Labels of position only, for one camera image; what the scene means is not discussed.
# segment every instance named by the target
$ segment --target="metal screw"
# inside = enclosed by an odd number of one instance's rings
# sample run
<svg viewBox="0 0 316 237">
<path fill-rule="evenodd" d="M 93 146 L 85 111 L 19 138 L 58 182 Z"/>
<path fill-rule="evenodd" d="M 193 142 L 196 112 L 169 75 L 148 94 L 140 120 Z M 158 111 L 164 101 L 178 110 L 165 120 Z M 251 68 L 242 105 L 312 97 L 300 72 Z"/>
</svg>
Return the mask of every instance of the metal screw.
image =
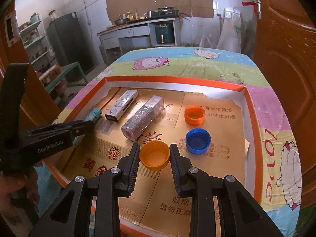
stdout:
<svg viewBox="0 0 316 237">
<path fill-rule="evenodd" d="M 189 172 L 192 173 L 192 174 L 196 174 L 198 172 L 198 168 L 192 167 L 192 168 L 189 169 Z"/>
<path fill-rule="evenodd" d="M 77 183 L 80 183 L 80 182 L 83 181 L 83 179 L 84 179 L 84 177 L 83 177 L 82 175 L 78 175 L 78 176 L 75 178 L 75 181 L 76 181 Z"/>
<path fill-rule="evenodd" d="M 235 181 L 235 177 L 233 177 L 232 175 L 228 175 L 226 176 L 226 180 L 232 183 Z"/>
<path fill-rule="evenodd" d="M 114 167 L 111 169 L 112 174 L 117 174 L 118 172 L 120 172 L 120 169 L 118 167 Z"/>
</svg>

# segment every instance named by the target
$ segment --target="electrical cable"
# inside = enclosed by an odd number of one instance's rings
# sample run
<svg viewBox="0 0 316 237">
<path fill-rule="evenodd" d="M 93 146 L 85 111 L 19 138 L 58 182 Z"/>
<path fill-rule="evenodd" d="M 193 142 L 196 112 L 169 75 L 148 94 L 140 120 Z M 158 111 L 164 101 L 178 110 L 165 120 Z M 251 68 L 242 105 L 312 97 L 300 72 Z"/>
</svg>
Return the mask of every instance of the electrical cable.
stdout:
<svg viewBox="0 0 316 237">
<path fill-rule="evenodd" d="M 87 5 L 86 5 L 86 1 L 83 0 L 84 3 L 84 9 L 86 11 L 86 16 L 87 16 L 87 23 L 89 25 L 89 30 L 90 30 L 90 39 L 91 39 L 91 45 L 92 45 L 92 51 L 93 51 L 93 38 L 92 38 L 92 30 L 91 30 L 91 21 L 89 20 L 89 16 L 88 16 L 88 12 L 87 12 Z"/>
<path fill-rule="evenodd" d="M 182 17 L 181 15 L 179 15 L 179 17 L 181 17 L 181 18 L 183 18 L 183 19 L 185 19 L 185 20 L 192 20 L 192 17 L 191 16 L 189 16 L 188 14 L 186 14 L 186 13 L 183 13 L 183 12 L 179 12 L 179 14 L 184 14 L 184 15 L 186 15 L 186 16 L 188 16 L 190 19 L 187 19 L 186 17 Z"/>
</svg>

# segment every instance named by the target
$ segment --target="gas stove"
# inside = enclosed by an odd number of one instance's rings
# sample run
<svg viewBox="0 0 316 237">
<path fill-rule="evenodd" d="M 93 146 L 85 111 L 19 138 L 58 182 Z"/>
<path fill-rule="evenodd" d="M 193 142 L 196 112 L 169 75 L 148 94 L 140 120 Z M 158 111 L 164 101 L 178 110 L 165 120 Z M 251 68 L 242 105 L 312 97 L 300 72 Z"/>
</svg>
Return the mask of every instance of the gas stove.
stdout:
<svg viewBox="0 0 316 237">
<path fill-rule="evenodd" d="M 160 19 L 160 18 L 175 18 L 179 17 L 179 11 L 175 10 L 174 7 L 163 7 L 158 8 L 157 10 L 151 13 L 151 19 Z"/>
</svg>

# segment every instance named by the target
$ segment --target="bottle cap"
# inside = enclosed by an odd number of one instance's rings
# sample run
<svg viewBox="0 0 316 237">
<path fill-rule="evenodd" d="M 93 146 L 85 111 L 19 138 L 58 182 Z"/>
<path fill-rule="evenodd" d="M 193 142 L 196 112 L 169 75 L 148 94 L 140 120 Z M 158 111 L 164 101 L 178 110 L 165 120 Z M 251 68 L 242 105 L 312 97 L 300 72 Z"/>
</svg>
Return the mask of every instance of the bottle cap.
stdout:
<svg viewBox="0 0 316 237">
<path fill-rule="evenodd" d="M 202 128 L 194 128 L 186 134 L 185 144 L 189 152 L 201 154 L 209 148 L 211 136 Z"/>
<path fill-rule="evenodd" d="M 140 149 L 139 159 L 149 170 L 161 170 L 169 163 L 169 147 L 163 141 L 150 141 Z"/>
<path fill-rule="evenodd" d="M 190 125 L 202 124 L 205 119 L 205 110 L 200 106 L 189 106 L 184 110 L 184 120 Z"/>
</svg>

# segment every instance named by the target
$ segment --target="pink sheep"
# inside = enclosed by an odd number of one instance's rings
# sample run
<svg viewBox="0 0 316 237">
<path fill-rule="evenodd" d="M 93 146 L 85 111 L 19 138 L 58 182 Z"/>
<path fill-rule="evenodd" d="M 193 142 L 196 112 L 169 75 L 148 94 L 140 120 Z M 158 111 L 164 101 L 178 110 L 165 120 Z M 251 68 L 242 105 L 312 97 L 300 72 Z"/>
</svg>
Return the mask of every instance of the pink sheep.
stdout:
<svg viewBox="0 0 316 237">
<path fill-rule="evenodd" d="M 146 70 L 154 69 L 163 65 L 169 66 L 169 60 L 167 58 L 160 57 L 146 57 L 134 61 L 133 70 Z"/>
</svg>

